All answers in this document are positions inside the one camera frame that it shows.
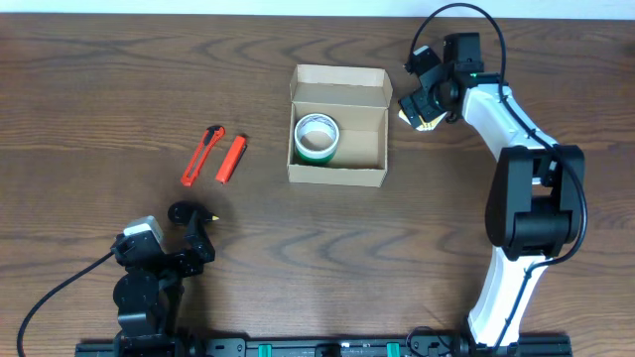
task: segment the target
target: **table surface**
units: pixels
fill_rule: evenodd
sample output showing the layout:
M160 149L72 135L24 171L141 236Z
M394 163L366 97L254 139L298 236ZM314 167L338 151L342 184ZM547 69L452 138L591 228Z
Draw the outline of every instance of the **table surface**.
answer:
M414 132L397 99L421 19L214 16L0 16L0 354L33 304L108 251L138 217L181 199L206 204L216 261L190 279L181 324L251 337L454 329L490 259L483 212L495 162L466 124ZM635 352L634 22L501 21L508 79L533 120L586 155L586 242L542 277L523 331L571 336L575 356ZM421 43L479 31L439 19ZM386 68L394 87L381 188L290 184L289 80L297 63ZM180 183L204 128L249 135L226 186ZM69 356L112 338L124 274L114 260L61 291L26 334L29 356Z

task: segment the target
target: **white wall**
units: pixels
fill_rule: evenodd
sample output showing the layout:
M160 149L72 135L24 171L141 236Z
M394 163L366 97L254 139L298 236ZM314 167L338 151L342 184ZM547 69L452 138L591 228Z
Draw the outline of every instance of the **white wall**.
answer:
M0 0L0 12L427 16L443 0ZM467 0L497 18L635 20L635 0ZM442 16L478 16L450 9Z

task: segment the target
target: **open box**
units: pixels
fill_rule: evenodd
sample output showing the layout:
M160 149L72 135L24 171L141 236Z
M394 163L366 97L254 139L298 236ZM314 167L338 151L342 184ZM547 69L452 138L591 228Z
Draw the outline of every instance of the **open box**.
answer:
M384 69L299 64L291 79L290 182L380 186L388 171L388 106ZM326 114L339 127L335 156L323 166L296 153L294 129L305 115Z

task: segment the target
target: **tape roll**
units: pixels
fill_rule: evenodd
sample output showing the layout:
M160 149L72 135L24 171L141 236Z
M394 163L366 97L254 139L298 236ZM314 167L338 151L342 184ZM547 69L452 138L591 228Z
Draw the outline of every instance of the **tape roll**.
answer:
M322 150L308 148L303 143L309 133L324 133L332 140L332 143ZM294 141L296 143L296 152L300 158L310 164L323 165L335 156L337 144L339 143L339 128L335 121L325 114L309 114L305 115L298 124L294 132Z

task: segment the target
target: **black cable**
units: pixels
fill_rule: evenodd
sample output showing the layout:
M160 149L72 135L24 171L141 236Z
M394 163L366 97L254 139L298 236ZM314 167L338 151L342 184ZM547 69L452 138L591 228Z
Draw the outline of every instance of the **black cable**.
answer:
M86 268L86 269L82 270L81 272L79 272L79 273L73 275L72 277L68 278L65 282L59 284L53 290L48 292L44 297L42 297L40 299L40 301L38 301L38 303L35 304L35 306L33 306L33 308L31 308L31 311L29 311L27 316L24 318L24 321L22 321L22 325L20 326L20 330L18 331L18 341L17 341L18 356L26 357L25 354L24 354L24 346L23 346L24 333L27 330L27 325L29 325L29 321L31 321L31 318L33 318L33 315L36 314L38 309L40 307L42 307L42 305L45 302L47 302L47 300L49 298L51 298L53 295L55 295L60 290L64 289L68 284L76 281L77 279L81 278L84 274L86 274L86 273L90 272L91 270L97 268L101 263L103 263L106 260L108 260L108 258L112 257L112 254L113 254L112 252L106 254L105 256L100 258L98 261L96 261L96 262L92 263L90 266L88 266L88 268Z
M408 336L406 336L406 346L408 346L408 348L410 348L410 350L411 350L414 354L416 354L418 357L428 357L428 355L422 355L421 353L419 353L419 351L417 351L416 349L414 349L414 348L411 346L411 339L412 339L412 337L413 337L413 334L415 334L415 332L417 332L417 331L419 331L419 330L421 330L421 329L425 329L425 330L428 330L428 331L430 331L431 333L433 333L433 334L437 337L437 339L439 340L439 342L440 342L443 346L445 346L445 348L447 348L447 352L446 352L446 353L443 353L443 354L440 354L440 356L446 356L447 354L450 354L450 353L451 353L451 351L452 351L451 347L450 347L450 346L449 346L449 345L448 345L445 341L443 341L443 339L439 336L439 334L437 333L437 331L436 331L436 330L434 330L433 328L431 328L431 327L429 327L429 326L417 326L417 327L415 327L412 331L410 331L410 333L408 334Z
M577 199L580 206L579 230L577 233L577 239L575 240L575 243L573 244L571 249L566 254L564 254L563 256L559 258L531 265L525 271L525 278L523 279L521 288L518 292L518 295L516 296L516 299L512 306L512 310L509 313L509 317L505 320L505 325L503 326L503 329L500 335L498 336L498 340L496 341L496 344L492 348L492 352L495 352L500 347L500 344L502 343L502 340L505 337L505 333L507 332L507 329L509 328L512 320L514 319L514 315L516 314L516 310L518 309L520 301L523 297L523 293L525 292L525 289L527 288L527 284L529 283L529 280L532 277L532 272L534 272L536 269L541 267L548 267L548 266L563 263L569 260L579 250L579 247L582 245L582 242L584 241L584 237L586 236L588 211L586 208L586 197L584 195L584 188L582 187L582 183L580 182L579 177L573 170L571 164L563 158L563 156L560 154L558 150L556 150L552 145L550 145L545 140L543 140L543 138L538 136L538 134L536 134L536 129L531 129L527 125L527 123L525 123L518 116L518 114L514 111L514 109L509 104L509 102L507 102L507 96L503 94L503 86L505 83L505 69L507 67L507 47L505 45L505 38L503 37L503 32L500 30L500 27L498 26L496 21L487 12L485 12L485 10L479 8L478 6L475 6L472 4L465 4L465 3L453 3L453 4L448 4L439 8L439 10L432 13L426 19L426 21L424 21L424 23L419 27L419 30L417 30L417 34L415 35L415 38L413 39L413 42L410 46L410 51L408 53L408 63L412 62L412 58L414 55L415 46L417 45L417 39L419 38L419 34L424 30L424 28L428 25L428 23L432 20L434 16L436 16L438 13L440 13L443 10L453 8L453 7L466 7L481 13L489 21L489 23L492 25L492 27L496 31L496 34L498 35L498 41L500 42L500 49L501 49L500 79L498 81L498 96L501 102L503 103L503 106L505 107L505 109L507 109L507 111L514 118L514 120L516 120L516 122L527 132L527 135L530 138L536 140L536 142L541 144L543 147L545 147L545 150L547 150L552 155L552 157L556 159L556 162L560 164L563 170L571 177L571 180L573 181L573 185L575 186L575 190L577 191Z

